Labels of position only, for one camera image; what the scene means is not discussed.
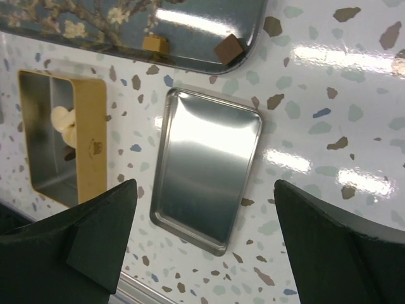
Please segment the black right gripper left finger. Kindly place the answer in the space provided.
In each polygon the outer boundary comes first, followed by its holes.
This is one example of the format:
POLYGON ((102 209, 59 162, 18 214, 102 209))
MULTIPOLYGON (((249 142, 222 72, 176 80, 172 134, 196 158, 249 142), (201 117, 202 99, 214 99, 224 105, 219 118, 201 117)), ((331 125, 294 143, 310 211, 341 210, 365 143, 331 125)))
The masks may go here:
POLYGON ((136 206, 134 179, 36 222, 2 206, 1 302, 107 303, 136 206))

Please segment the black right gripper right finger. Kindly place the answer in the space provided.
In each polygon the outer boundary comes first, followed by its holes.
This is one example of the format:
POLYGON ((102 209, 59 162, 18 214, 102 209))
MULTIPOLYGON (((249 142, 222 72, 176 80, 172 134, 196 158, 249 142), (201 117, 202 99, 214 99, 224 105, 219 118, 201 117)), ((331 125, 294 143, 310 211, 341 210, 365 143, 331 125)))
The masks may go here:
POLYGON ((286 180, 274 199, 301 303, 404 303, 404 231, 286 180))

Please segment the dark round chocolate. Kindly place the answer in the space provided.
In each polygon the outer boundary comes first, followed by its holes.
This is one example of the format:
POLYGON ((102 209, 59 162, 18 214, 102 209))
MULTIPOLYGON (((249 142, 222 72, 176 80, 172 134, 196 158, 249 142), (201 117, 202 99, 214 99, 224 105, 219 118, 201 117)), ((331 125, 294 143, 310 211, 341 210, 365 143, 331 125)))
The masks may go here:
POLYGON ((72 161, 76 158, 76 149, 71 146, 63 148, 63 159, 66 162, 72 161))

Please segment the beige round chocolate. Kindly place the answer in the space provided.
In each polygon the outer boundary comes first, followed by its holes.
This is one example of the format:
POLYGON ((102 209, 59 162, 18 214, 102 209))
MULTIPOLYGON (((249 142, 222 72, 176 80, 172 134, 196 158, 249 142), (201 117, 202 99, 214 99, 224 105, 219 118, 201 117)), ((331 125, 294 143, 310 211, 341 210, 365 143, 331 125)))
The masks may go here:
POLYGON ((75 125, 75 110, 67 110, 62 106, 57 106, 51 111, 51 123, 53 127, 62 133, 65 129, 75 125))

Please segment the white heart chocolate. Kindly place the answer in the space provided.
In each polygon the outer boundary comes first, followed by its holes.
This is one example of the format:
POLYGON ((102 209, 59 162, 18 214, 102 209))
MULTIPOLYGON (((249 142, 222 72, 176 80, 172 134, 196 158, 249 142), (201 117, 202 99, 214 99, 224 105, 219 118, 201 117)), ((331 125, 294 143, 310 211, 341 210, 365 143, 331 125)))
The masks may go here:
POLYGON ((77 147, 77 128, 76 126, 70 126, 66 129, 64 129, 61 133, 61 136, 64 140, 64 142, 72 147, 76 148, 77 147))

